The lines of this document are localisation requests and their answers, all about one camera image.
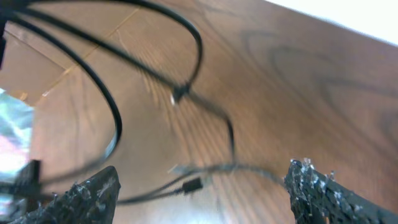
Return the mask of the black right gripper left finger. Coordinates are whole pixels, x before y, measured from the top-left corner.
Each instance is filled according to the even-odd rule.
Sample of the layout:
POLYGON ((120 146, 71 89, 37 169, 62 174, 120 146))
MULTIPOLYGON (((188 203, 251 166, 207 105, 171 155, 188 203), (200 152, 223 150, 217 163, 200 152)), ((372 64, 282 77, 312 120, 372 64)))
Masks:
POLYGON ((107 166, 12 224, 112 224, 120 188, 116 168, 107 166))

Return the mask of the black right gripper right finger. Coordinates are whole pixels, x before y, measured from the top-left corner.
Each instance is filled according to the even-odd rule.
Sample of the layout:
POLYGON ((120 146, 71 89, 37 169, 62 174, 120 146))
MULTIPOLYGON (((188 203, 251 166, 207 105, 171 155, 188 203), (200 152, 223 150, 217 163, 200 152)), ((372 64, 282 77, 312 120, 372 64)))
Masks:
POLYGON ((292 160, 284 182, 296 223, 397 224, 397 214, 346 189, 309 162, 292 160))

